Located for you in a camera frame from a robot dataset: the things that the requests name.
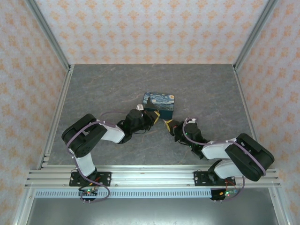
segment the orange floral pattern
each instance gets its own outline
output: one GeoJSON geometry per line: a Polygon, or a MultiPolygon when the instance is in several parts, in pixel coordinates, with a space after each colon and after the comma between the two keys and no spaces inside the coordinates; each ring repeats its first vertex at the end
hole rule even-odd
{"type": "Polygon", "coordinates": [[[44,148],[65,70],[23,0],[0,2],[0,218],[12,224],[44,148]]]}
{"type": "Polygon", "coordinates": [[[234,63],[267,0],[37,3],[71,64],[234,63]]]}
{"type": "Polygon", "coordinates": [[[300,221],[300,4],[281,0],[239,70],[241,85],[260,142],[275,156],[274,166],[300,221]]]}

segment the mounting plate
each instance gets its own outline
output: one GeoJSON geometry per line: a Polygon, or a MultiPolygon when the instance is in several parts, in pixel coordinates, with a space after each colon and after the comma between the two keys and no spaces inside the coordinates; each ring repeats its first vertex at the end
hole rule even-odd
{"type": "MultiPolygon", "coordinates": [[[[97,172],[96,178],[99,178],[99,183],[104,184],[105,186],[109,187],[111,185],[112,180],[112,173],[111,172],[97,172]]],[[[83,187],[88,186],[90,183],[86,181],[84,178],[81,177],[78,171],[71,172],[70,187],[83,187]]]]}
{"type": "Polygon", "coordinates": [[[207,171],[195,171],[194,172],[194,183],[195,186],[226,186],[225,180],[228,180],[232,182],[234,185],[235,179],[232,179],[231,177],[228,177],[226,179],[218,179],[215,182],[212,182],[208,177],[207,171]]]}

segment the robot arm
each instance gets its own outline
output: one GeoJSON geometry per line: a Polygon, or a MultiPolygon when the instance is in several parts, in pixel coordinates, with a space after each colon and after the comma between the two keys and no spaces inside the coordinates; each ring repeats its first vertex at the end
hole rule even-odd
{"type": "Polygon", "coordinates": [[[245,176],[258,181],[274,162],[273,155],[247,134],[225,142],[207,141],[197,127],[196,119],[166,122],[174,140],[188,145],[200,159],[221,159],[208,170],[213,184],[234,176],[245,176]]]}
{"type": "Polygon", "coordinates": [[[141,105],[131,110],[125,120],[121,120],[117,125],[97,120],[92,114],[87,114],[66,129],[61,138],[66,145],[69,144],[69,152],[75,158],[83,175],[94,180],[97,169],[90,152],[100,140],[118,144],[126,143],[133,133],[139,130],[150,130],[159,116],[158,112],[148,112],[141,105]],[[80,133],[80,130],[86,126],[89,127],[80,133]]]}

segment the wire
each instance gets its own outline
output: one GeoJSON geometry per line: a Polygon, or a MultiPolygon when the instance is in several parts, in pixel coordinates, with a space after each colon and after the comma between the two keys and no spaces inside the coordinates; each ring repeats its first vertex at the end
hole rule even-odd
{"type": "Polygon", "coordinates": [[[78,191],[85,192],[86,190],[83,190],[83,188],[86,188],[86,187],[87,186],[80,187],[80,188],[78,188],[78,191]]]}
{"type": "Polygon", "coordinates": [[[121,112],[121,111],[109,111],[109,112],[104,112],[100,115],[100,117],[109,114],[109,113],[123,113],[123,114],[128,114],[127,112],[121,112]]]}
{"type": "MultiPolygon", "coordinates": [[[[69,141],[69,142],[67,143],[67,145],[66,145],[67,152],[72,156],[72,158],[75,158],[75,155],[74,155],[73,151],[69,149],[69,146],[70,146],[70,144],[72,143],[72,141],[73,141],[76,137],[78,137],[79,134],[81,134],[85,129],[87,129],[87,128],[93,126],[93,125],[96,125],[96,124],[101,124],[101,125],[106,124],[106,125],[108,125],[108,126],[115,127],[115,125],[113,125],[113,124],[110,124],[110,123],[105,122],[105,121],[100,121],[100,120],[98,120],[98,121],[92,122],[92,123],[90,123],[90,124],[84,126],[83,128],[81,128],[81,129],[80,129],[80,130],[79,130],[79,131],[78,131],[78,132],[70,139],[70,141],[69,141]]],[[[104,198],[96,199],[96,200],[93,200],[93,201],[90,201],[90,200],[89,200],[89,203],[96,203],[96,202],[100,202],[100,201],[103,201],[103,200],[107,199],[107,198],[109,197],[110,193],[111,193],[111,191],[109,190],[109,188],[108,188],[106,185],[104,185],[104,184],[101,184],[101,183],[99,183],[99,182],[95,182],[94,180],[91,180],[91,179],[87,178],[87,177],[82,173],[82,171],[80,170],[77,161],[74,160],[74,162],[75,162],[75,165],[76,165],[76,169],[78,170],[78,172],[79,172],[79,174],[82,176],[82,178],[84,178],[85,180],[89,181],[90,183],[97,184],[97,185],[99,185],[99,186],[101,186],[101,187],[104,187],[104,188],[107,190],[107,195],[106,195],[104,198]]],[[[82,194],[80,195],[80,200],[83,201],[83,203],[86,202],[86,200],[83,198],[83,195],[86,194],[86,193],[87,193],[87,191],[82,192],[82,194]]]]}
{"type": "Polygon", "coordinates": [[[73,169],[73,170],[71,170],[71,172],[70,172],[70,173],[71,173],[71,175],[72,175],[72,172],[73,172],[73,171],[77,171],[77,172],[78,172],[78,170],[76,170],[76,169],[73,169]]]}
{"type": "Polygon", "coordinates": [[[179,144],[183,144],[183,145],[186,145],[186,146],[188,146],[187,144],[185,144],[185,143],[182,143],[182,142],[178,142],[179,144]]]}
{"type": "Polygon", "coordinates": [[[145,130],[143,133],[134,133],[135,135],[143,135],[145,134],[147,131],[145,130]]]}
{"type": "Polygon", "coordinates": [[[236,189],[236,186],[235,186],[235,184],[233,182],[231,182],[230,180],[226,180],[226,182],[232,184],[235,187],[235,189],[236,189]]]}
{"type": "Polygon", "coordinates": [[[191,143],[194,143],[194,144],[199,144],[199,145],[213,145],[213,144],[227,144],[227,143],[231,143],[231,144],[234,144],[236,146],[238,146],[246,155],[248,155],[254,162],[255,164],[261,169],[262,173],[263,173],[263,176],[265,176],[267,173],[266,173],[266,170],[264,169],[264,167],[256,160],[256,158],[254,158],[254,156],[252,156],[243,146],[241,146],[240,144],[234,142],[234,141],[225,141],[225,142],[209,142],[209,143],[201,143],[201,142],[195,142],[193,141],[192,139],[190,139],[187,135],[186,135],[186,132],[184,130],[184,127],[186,126],[187,122],[190,121],[191,119],[190,118],[186,118],[186,120],[184,121],[183,125],[182,125],[182,132],[183,132],[183,135],[185,136],[185,138],[190,141],[191,143]]]}
{"type": "Polygon", "coordinates": [[[245,188],[245,177],[244,176],[242,176],[242,179],[243,179],[243,186],[242,186],[242,188],[240,189],[240,191],[235,195],[235,196],[233,196],[232,198],[229,198],[229,199],[224,199],[224,200],[222,200],[222,202],[227,202],[227,201],[231,201],[232,199],[234,199],[234,198],[236,198],[239,194],[241,194],[242,193],[242,191],[244,190],[244,188],[245,188]]]}

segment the small box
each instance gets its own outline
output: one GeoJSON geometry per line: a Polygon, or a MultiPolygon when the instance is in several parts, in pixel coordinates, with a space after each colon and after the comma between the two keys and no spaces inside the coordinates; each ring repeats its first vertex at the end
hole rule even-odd
{"type": "Polygon", "coordinates": [[[171,120],[174,111],[174,101],[174,95],[146,92],[142,105],[148,111],[158,110],[161,119],[171,120]]]}

